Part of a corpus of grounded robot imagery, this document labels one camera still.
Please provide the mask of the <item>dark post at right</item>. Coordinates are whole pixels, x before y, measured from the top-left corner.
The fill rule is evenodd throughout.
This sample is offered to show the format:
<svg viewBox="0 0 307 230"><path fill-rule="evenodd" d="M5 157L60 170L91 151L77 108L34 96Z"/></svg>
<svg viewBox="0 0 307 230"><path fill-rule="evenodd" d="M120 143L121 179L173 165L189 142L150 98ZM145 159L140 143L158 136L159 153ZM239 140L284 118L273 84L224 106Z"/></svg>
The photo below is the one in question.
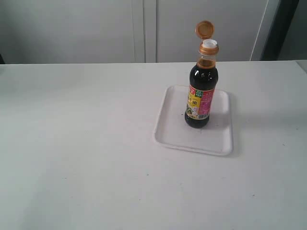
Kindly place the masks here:
<svg viewBox="0 0 307 230"><path fill-rule="evenodd" d="M280 0L260 60L278 59L299 0Z"/></svg>

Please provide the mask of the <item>dark soy sauce bottle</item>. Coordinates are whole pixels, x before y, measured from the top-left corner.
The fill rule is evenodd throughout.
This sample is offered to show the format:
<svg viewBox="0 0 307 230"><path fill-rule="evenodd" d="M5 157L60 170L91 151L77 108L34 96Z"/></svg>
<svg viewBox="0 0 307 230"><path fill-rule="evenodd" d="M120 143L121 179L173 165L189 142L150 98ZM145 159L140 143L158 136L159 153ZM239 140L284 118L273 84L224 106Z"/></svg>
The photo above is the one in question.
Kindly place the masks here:
<svg viewBox="0 0 307 230"><path fill-rule="evenodd" d="M213 95L218 82L216 56L219 46L217 41L212 39L214 25L210 21L198 23L195 33L201 39L201 43L199 57L189 74L185 121L190 127L202 128L209 122Z"/></svg>

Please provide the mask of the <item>white foam tray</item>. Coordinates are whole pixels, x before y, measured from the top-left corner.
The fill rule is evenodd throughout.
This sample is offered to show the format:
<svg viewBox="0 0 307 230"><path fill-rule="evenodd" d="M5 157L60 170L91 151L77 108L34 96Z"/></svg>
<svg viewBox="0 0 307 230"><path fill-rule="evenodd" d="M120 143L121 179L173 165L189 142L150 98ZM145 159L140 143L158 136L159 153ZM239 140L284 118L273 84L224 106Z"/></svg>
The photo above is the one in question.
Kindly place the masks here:
<svg viewBox="0 0 307 230"><path fill-rule="evenodd" d="M231 106L229 95L214 92L209 122L192 128L184 120L188 87L167 88L154 129L154 140L161 146L190 152L225 156L233 151Z"/></svg>

